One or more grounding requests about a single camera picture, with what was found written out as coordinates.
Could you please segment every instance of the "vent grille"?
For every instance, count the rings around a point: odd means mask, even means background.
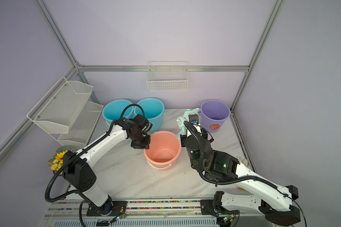
[[[84,219],[85,225],[96,226],[97,221],[102,221],[107,219],[97,219],[86,221]],[[55,220],[53,227],[64,227],[64,226],[81,226],[81,223],[77,219],[57,219]],[[199,217],[199,218],[125,218],[121,219],[112,224],[112,226],[156,226],[156,227],[168,227],[168,226],[178,226],[178,227],[217,227],[215,217]]]

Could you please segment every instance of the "green leaf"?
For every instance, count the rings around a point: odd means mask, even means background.
[[[56,150],[56,155],[59,154],[60,152],[65,152],[71,150],[70,146],[62,146]]]

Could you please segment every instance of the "bucket label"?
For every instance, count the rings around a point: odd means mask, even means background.
[[[210,125],[211,130],[219,129],[219,127],[221,127],[221,124]]]

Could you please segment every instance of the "pink bucket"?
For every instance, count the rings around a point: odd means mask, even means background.
[[[170,170],[181,154],[181,142],[174,133],[158,131],[150,136],[149,149],[144,149],[148,164],[157,170]]]

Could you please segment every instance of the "bucket handle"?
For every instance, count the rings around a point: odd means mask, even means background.
[[[167,168],[169,168],[169,167],[172,166],[172,164],[169,164],[169,165],[166,166],[166,167],[158,168],[158,167],[153,166],[148,160],[147,160],[147,162],[148,162],[149,166],[151,166],[151,167],[153,167],[154,169],[157,169],[157,170],[164,170],[164,169],[167,169]]]

